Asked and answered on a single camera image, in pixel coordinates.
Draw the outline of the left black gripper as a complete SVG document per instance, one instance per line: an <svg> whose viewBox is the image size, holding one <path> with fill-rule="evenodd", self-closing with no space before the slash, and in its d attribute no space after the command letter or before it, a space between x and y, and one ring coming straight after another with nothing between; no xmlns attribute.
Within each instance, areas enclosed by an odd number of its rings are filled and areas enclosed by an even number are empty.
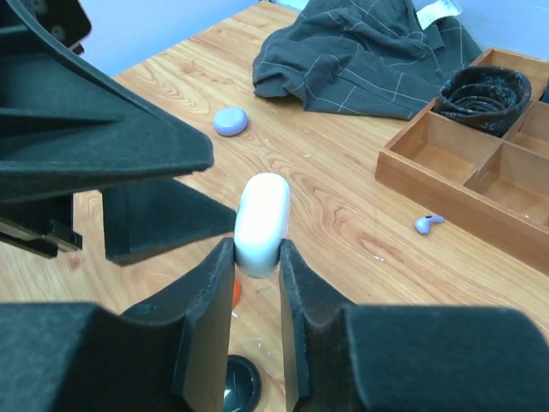
<svg viewBox="0 0 549 412"><path fill-rule="evenodd" d="M230 233L234 209L156 179L210 168L209 137L77 56L90 31L78 1L1 3L1 241L80 250L70 193L112 185L105 251L119 266ZM142 179L156 180L121 185Z"/></svg>

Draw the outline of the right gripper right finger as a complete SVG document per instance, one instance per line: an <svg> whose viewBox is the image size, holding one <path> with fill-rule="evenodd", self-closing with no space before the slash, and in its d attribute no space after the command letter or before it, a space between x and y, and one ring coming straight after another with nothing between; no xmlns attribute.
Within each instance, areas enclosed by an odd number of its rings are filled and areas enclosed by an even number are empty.
<svg viewBox="0 0 549 412"><path fill-rule="evenodd" d="M357 305L280 248L290 411L545 411L548 344L494 306Z"/></svg>

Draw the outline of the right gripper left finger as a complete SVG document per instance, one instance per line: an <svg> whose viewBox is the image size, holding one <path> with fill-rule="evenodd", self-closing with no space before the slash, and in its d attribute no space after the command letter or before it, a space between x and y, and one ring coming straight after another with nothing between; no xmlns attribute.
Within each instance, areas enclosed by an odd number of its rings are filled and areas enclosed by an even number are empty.
<svg viewBox="0 0 549 412"><path fill-rule="evenodd" d="M3 304L2 410L222 410L233 280L224 238L121 314L90 302Z"/></svg>

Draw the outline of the orange earbud case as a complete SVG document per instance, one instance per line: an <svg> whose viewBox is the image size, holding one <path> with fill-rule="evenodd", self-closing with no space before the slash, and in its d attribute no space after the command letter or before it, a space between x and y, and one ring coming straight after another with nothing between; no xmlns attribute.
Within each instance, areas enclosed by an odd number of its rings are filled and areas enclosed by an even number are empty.
<svg viewBox="0 0 549 412"><path fill-rule="evenodd" d="M233 284L233 291L232 291L232 309L234 310L236 306L238 305L241 297L241 283L239 281L235 281Z"/></svg>

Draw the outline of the white earbud case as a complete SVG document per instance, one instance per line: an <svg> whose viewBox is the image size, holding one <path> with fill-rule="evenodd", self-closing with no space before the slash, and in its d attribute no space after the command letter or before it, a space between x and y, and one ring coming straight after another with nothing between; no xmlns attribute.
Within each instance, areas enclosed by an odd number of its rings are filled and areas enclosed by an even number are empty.
<svg viewBox="0 0 549 412"><path fill-rule="evenodd" d="M280 259L287 236L291 190L276 173L253 176L242 192L233 230L235 262L250 278L265 279Z"/></svg>

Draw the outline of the black earbud case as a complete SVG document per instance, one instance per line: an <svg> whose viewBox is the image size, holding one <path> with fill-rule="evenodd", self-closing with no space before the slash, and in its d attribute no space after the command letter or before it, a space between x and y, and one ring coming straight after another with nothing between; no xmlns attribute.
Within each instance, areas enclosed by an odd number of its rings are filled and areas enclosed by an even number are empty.
<svg viewBox="0 0 549 412"><path fill-rule="evenodd" d="M262 381L256 366L247 358L230 354L227 357L224 412L252 412L262 394Z"/></svg>

